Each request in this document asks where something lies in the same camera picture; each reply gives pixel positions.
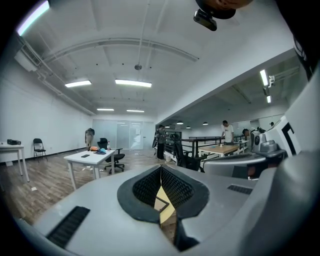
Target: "wooden floor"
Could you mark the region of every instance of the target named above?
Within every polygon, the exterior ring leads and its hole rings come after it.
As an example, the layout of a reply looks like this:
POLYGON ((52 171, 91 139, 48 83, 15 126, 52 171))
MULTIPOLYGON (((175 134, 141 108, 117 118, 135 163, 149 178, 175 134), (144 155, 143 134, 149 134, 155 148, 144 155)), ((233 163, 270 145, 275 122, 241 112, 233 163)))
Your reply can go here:
MULTIPOLYGON (((25 178, 20 176, 17 163, 9 167, 0 166, 1 182, 5 189, 2 195, 13 216, 22 218, 32 225, 47 209, 71 194, 74 189, 64 157, 80 151, 84 150, 52 155, 48 157, 48 161, 43 158, 39 163, 37 160, 27 160, 30 182, 26 182, 25 178)), ((165 161, 158 160, 154 152, 154 150, 123 150, 125 158, 121 160, 121 164, 125 164, 125 172, 137 167, 164 164, 165 161)), ((84 169, 85 166, 74 164, 73 168, 77 188, 94 179, 92 170, 84 169)), ((115 169, 115 175, 120 172, 120 169, 115 169)), ((101 172, 102 178, 108 175, 107 171, 101 172)), ((166 227, 166 224, 162 227, 168 230, 169 238, 172 239, 173 231, 166 227)))

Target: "fluorescent light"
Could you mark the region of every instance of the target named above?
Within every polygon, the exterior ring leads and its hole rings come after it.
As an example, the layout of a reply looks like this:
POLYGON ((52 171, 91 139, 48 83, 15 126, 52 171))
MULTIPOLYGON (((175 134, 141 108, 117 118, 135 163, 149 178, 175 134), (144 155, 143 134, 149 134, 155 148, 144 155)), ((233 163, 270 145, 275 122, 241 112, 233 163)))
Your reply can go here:
POLYGON ((269 83, 268 83, 266 71, 265 70, 260 71, 260 75, 262 77, 263 85, 267 86, 269 83))
POLYGON ((97 108, 98 111, 115 111, 113 108, 97 108))
POLYGON ((139 113, 144 113, 143 110, 127 110, 127 112, 139 112, 139 113))
POLYGON ((19 36, 22 36, 23 33, 27 30, 27 28, 37 19, 39 18, 46 10, 49 9, 49 2, 45 1, 41 4, 31 15, 25 20, 25 22, 18 28, 17 32, 19 36))
POLYGON ((117 85, 143 86, 143 87, 149 87, 149 88, 152 86, 152 83, 150 83, 150 82, 138 82, 138 81, 119 80, 119 79, 116 79, 115 83, 117 85))
POLYGON ((65 86, 70 88, 70 87, 75 87, 75 86, 90 86, 91 82, 89 80, 87 81, 81 81, 81 82, 72 82, 72 83, 67 83, 65 86))

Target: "ceiling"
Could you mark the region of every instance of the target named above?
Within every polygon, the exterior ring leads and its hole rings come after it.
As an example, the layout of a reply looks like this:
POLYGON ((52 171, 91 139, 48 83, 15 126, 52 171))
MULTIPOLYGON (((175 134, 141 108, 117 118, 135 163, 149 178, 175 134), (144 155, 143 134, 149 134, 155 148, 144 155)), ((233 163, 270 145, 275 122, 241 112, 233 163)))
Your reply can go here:
MULTIPOLYGON (((51 0, 50 9, 23 39, 59 77, 59 83, 90 80, 91 86, 68 90, 95 108, 156 114, 179 74, 197 64, 219 33, 258 16, 246 8, 237 10, 232 19, 217 20, 218 31, 213 33, 193 21, 197 9, 194 0, 51 0), (142 70, 136 71, 139 59, 142 70), (150 82, 152 87, 116 85, 115 79, 150 82)), ((247 84, 238 86, 246 93, 252 90, 247 84)), ((235 103, 229 93, 224 94, 214 98, 215 104, 235 103)), ((249 96, 255 99, 254 93, 249 96)))
MULTIPOLYGON (((285 100, 291 95, 293 90, 292 84, 299 77, 300 62, 298 57, 295 56, 265 69, 267 76, 274 76, 293 68, 297 68, 296 74, 286 76, 282 80, 276 79, 275 85, 269 89, 272 102, 285 100)), ((212 114, 239 107, 245 109, 249 105, 268 106, 260 73, 184 109, 179 114, 163 122, 163 124, 174 128, 178 121, 183 121, 183 128, 185 126, 192 126, 195 122, 209 122, 209 120, 206 120, 208 112, 212 114)))

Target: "glass wall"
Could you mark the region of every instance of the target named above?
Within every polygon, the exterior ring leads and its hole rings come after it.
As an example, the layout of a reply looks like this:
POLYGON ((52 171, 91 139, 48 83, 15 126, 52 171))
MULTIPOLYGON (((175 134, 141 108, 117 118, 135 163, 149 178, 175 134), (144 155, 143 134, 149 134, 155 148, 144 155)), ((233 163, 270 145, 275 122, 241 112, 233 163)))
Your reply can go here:
POLYGON ((94 146, 98 145, 100 138, 106 138, 112 149, 152 149, 153 122, 94 119, 92 128, 95 131, 94 146))

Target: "office chair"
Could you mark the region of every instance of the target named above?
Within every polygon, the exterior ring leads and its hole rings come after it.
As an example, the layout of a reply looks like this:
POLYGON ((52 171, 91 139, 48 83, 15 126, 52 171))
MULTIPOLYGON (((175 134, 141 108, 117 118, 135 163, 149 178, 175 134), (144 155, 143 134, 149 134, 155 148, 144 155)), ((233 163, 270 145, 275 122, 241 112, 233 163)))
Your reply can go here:
MULTIPOLYGON (((106 138, 100 138, 100 141, 98 141, 98 146, 99 146, 100 149, 107 150, 108 140, 106 138)), ((119 160, 123 159, 126 155, 120 153, 120 150, 123 150, 123 148, 118 148, 116 150, 118 150, 118 154, 114 154, 114 168, 118 167, 123 172, 124 171, 123 167, 125 167, 125 165, 122 164, 122 163, 119 163, 119 160)), ((110 163, 111 162, 111 157, 109 157, 105 161, 107 163, 110 163)))
POLYGON ((200 166, 201 160, 207 158, 207 156, 202 157, 190 157, 189 153, 192 151, 183 151, 181 140, 178 134, 171 134, 171 140, 173 141, 173 156, 176 157, 177 166, 187 168, 190 170, 200 171, 204 173, 204 169, 200 166))
POLYGON ((45 158, 48 161, 44 144, 43 144, 43 142, 42 142, 42 140, 40 138, 35 138, 33 140, 33 160, 35 160, 35 156, 36 156, 36 159, 38 160, 38 163, 39 163, 39 159, 38 159, 37 153, 41 153, 41 157, 43 157, 45 155, 45 158), (42 148, 36 148, 35 144, 41 144, 42 146, 40 146, 40 147, 42 147, 42 148))

